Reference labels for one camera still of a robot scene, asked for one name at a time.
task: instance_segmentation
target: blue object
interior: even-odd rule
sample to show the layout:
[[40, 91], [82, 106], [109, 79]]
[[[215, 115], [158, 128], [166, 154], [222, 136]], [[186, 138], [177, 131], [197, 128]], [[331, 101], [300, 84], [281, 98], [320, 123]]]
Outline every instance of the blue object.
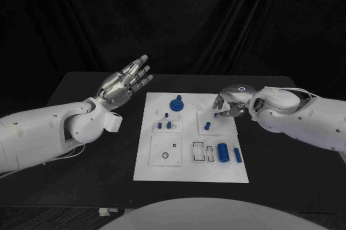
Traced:
[[229, 150], [225, 143], [217, 144], [217, 156], [222, 163], [229, 162]]
[[241, 157], [241, 153], [239, 153], [238, 148], [233, 149], [233, 153], [235, 153], [236, 162], [241, 163], [242, 162], [242, 157]]
[[210, 123], [206, 122], [203, 129], [204, 129], [204, 130], [209, 130], [209, 127], [210, 127]]
[[177, 95], [176, 99], [171, 100], [168, 106], [170, 106], [170, 109], [171, 109], [174, 112], [179, 112], [179, 111], [183, 109], [184, 103], [183, 103], [183, 101], [181, 101], [181, 96], [180, 96], [180, 95]]

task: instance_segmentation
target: white board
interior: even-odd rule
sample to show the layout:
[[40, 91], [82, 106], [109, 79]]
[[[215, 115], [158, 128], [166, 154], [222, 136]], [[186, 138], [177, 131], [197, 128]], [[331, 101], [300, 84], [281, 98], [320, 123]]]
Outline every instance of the white board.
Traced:
[[[181, 96], [183, 109], [171, 111], [170, 102]], [[245, 159], [239, 146], [238, 136], [233, 135], [200, 135], [197, 112], [222, 112], [229, 110], [225, 104], [222, 110], [213, 109], [216, 94], [209, 93], [163, 93], [148, 92], [145, 95], [145, 106], [143, 113], [138, 150], [134, 168], [134, 181], [176, 181], [176, 182], [216, 182], [216, 183], [248, 183]], [[236, 126], [232, 117], [220, 117]], [[158, 133], [153, 130], [154, 121], [181, 121], [181, 133]], [[153, 136], [180, 137], [180, 166], [150, 165], [151, 139]], [[193, 142], [212, 146], [215, 162], [193, 162]], [[228, 147], [229, 162], [219, 161], [217, 144], [225, 143]], [[239, 149], [242, 162], [236, 162], [233, 148]]]

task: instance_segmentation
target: robotic arm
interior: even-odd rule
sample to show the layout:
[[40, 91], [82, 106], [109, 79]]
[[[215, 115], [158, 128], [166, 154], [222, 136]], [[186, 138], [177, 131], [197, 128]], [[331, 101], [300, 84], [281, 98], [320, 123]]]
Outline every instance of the robotic arm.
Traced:
[[111, 110], [121, 107], [153, 79], [143, 75], [147, 55], [115, 72], [102, 82], [96, 94], [83, 102], [39, 108], [0, 118], [0, 173], [47, 162], [73, 148], [91, 143], [104, 129], [117, 132], [121, 116]]
[[[300, 99], [290, 91], [308, 94]], [[226, 87], [213, 103], [222, 109], [226, 103], [230, 110], [216, 117], [239, 117], [245, 109], [261, 127], [272, 133], [285, 133], [291, 138], [323, 149], [346, 152], [346, 102], [321, 98], [300, 88], [252, 87], [236, 84]]]

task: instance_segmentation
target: dark floor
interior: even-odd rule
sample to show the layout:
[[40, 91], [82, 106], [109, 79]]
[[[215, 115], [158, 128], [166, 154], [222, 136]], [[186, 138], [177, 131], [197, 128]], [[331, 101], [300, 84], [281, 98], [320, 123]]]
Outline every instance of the dark floor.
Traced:
[[[346, 212], [297, 212], [290, 214], [330, 230], [346, 229]], [[0, 230], [96, 230], [124, 214], [124, 209], [99, 216], [98, 208], [0, 207]]]

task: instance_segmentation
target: table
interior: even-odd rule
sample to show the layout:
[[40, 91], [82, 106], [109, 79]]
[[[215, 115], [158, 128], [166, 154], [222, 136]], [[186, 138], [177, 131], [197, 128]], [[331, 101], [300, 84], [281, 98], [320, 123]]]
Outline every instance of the table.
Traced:
[[[95, 95], [108, 72], [66, 74], [47, 105]], [[346, 164], [337, 152], [265, 131], [249, 114], [235, 118], [249, 183], [132, 181], [147, 92], [217, 93], [232, 84], [259, 90], [294, 87], [284, 76], [154, 74], [153, 81], [115, 110], [118, 133], [104, 131], [73, 158], [24, 169], [0, 179], [1, 205], [138, 208], [177, 198], [223, 198], [287, 211], [346, 210]]]

